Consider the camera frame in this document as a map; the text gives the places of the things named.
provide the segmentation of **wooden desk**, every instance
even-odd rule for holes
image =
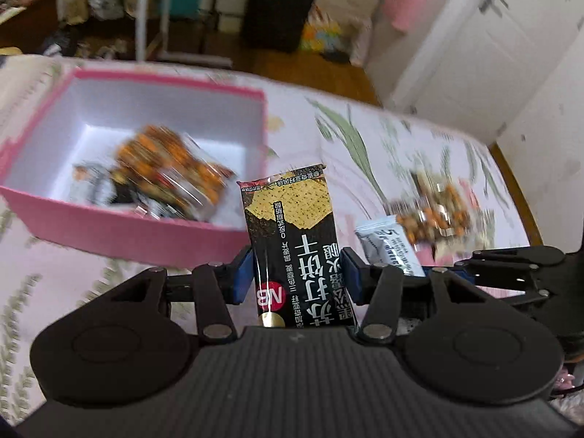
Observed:
[[[32,0],[26,9],[0,24],[0,48],[16,46],[23,53],[39,49],[59,28],[57,0]]]

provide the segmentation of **red circle logo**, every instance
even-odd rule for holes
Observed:
[[[268,285],[262,284],[262,288],[256,291],[258,306],[264,311],[278,311],[286,303],[285,288],[276,281],[268,281]]]

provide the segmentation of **door frame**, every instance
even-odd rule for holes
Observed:
[[[478,11],[482,0],[448,0],[418,53],[401,75],[393,93],[383,106],[391,110],[411,112],[426,85],[434,75],[442,56],[462,26]]]

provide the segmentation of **ribbed black surface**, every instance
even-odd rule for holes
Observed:
[[[115,410],[51,402],[24,438],[399,437],[551,438],[575,431],[543,401],[509,408],[454,404],[417,385],[388,349],[345,329],[249,327],[207,347],[176,385]]]

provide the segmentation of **small white packet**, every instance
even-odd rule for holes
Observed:
[[[424,277],[424,270],[408,242],[404,228],[395,215],[370,220],[355,229],[361,240],[365,256],[371,265],[386,263],[399,267],[406,275]]]

